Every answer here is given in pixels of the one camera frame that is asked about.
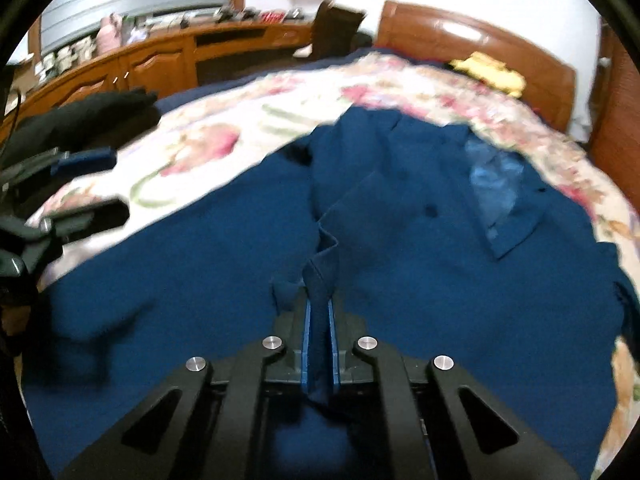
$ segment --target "wooden headboard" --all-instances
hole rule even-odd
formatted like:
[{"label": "wooden headboard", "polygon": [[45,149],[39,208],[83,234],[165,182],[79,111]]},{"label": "wooden headboard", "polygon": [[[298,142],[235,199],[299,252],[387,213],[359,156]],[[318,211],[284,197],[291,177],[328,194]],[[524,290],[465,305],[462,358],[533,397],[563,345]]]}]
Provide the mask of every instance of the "wooden headboard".
[{"label": "wooden headboard", "polygon": [[522,99],[565,132],[574,107],[575,70],[523,38],[448,10],[385,2],[376,46],[416,59],[466,59],[484,52],[527,80]]}]

